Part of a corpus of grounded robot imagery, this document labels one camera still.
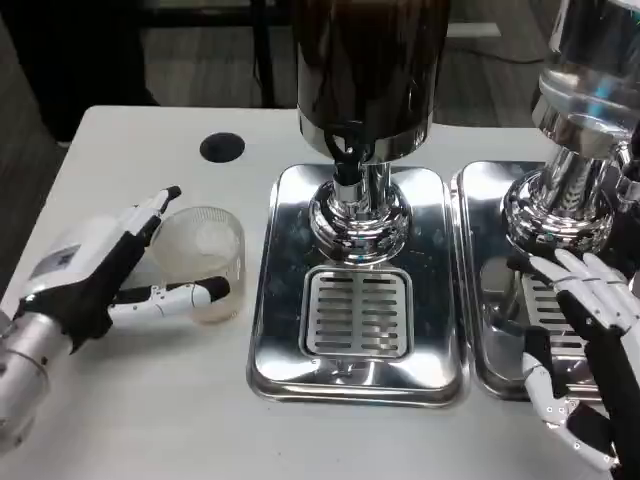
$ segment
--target robotic hand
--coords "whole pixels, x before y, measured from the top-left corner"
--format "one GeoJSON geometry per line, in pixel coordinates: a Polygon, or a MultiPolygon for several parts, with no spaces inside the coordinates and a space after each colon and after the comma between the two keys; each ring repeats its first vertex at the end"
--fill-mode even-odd
{"type": "Polygon", "coordinates": [[[13,321],[0,316],[0,454],[30,431],[57,357],[101,338],[114,321],[174,315],[229,293],[222,277],[120,291],[180,193],[170,187],[119,218],[95,217],[64,234],[33,270],[13,321]]]}
{"type": "Polygon", "coordinates": [[[579,260],[556,250],[559,266],[541,257],[516,268],[552,285],[574,331],[587,341],[585,355],[609,418],[569,400],[562,372],[554,372],[549,333],[525,333],[525,387],[549,429],[587,462],[615,479],[640,478],[640,300],[627,282],[595,255],[579,260]]]}

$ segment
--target plastic cup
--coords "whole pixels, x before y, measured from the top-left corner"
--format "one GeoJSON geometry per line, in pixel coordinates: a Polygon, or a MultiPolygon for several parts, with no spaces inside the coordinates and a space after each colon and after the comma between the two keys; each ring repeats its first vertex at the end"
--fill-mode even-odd
{"type": "Polygon", "coordinates": [[[162,222],[150,248],[167,283],[215,276],[229,282],[229,295],[190,313],[195,321],[219,322],[236,316],[245,290],[244,232],[231,213],[215,207],[180,210],[162,222]]]}

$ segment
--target stainless steel drip tray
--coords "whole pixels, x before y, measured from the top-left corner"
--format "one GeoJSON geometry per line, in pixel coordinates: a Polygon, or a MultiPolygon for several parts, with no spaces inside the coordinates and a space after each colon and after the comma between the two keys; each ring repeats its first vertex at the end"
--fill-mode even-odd
{"type": "Polygon", "coordinates": [[[330,262],[309,224],[332,165],[286,170],[272,192],[247,366],[253,390],[280,401],[442,406],[463,385],[448,189],[423,168],[393,170],[411,205],[391,260],[330,262]]]}
{"type": "Polygon", "coordinates": [[[411,295],[411,279],[400,270],[317,267],[303,293],[304,346],[317,356],[401,358],[411,295]]]}
{"type": "Polygon", "coordinates": [[[599,399],[583,353],[584,342],[567,325],[553,292],[514,274],[506,259],[514,252],[505,237],[502,199],[512,182],[536,163],[477,162],[452,181],[454,236],[465,329],[476,374],[497,396],[524,400],[523,333],[540,325],[551,333],[554,369],[567,379],[570,396],[599,399]]]}

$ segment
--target metal grille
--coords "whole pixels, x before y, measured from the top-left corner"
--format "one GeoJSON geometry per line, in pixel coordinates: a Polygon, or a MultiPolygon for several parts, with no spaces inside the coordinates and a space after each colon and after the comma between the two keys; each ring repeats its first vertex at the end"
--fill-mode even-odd
{"type": "Polygon", "coordinates": [[[320,270],[305,288],[311,353],[399,358],[407,352],[411,292],[400,274],[320,270]]]}
{"type": "Polygon", "coordinates": [[[529,275],[523,276],[522,289],[531,325],[549,330],[551,355],[584,357],[586,342],[567,323],[553,289],[529,275]]]}

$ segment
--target white table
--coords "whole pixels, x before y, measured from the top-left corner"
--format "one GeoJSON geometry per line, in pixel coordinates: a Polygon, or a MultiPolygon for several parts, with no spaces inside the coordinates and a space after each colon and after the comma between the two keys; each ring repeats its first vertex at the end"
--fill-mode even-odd
{"type": "MultiPolygon", "coordinates": [[[[534,129],[434,125],[399,164],[443,178],[474,160],[539,160],[534,129]]],[[[0,459],[3,480],[600,479],[546,431],[526,403],[475,383],[454,407],[425,410],[277,404],[256,397],[245,364],[269,192],[287,166],[327,162],[298,134],[294,111],[91,109],[22,255],[2,307],[64,228],[172,184],[171,210],[215,205],[246,232],[248,293],[230,322],[186,318],[114,327],[64,359],[27,443],[0,459]],[[245,154],[204,161],[209,133],[241,135],[245,154]]]]}

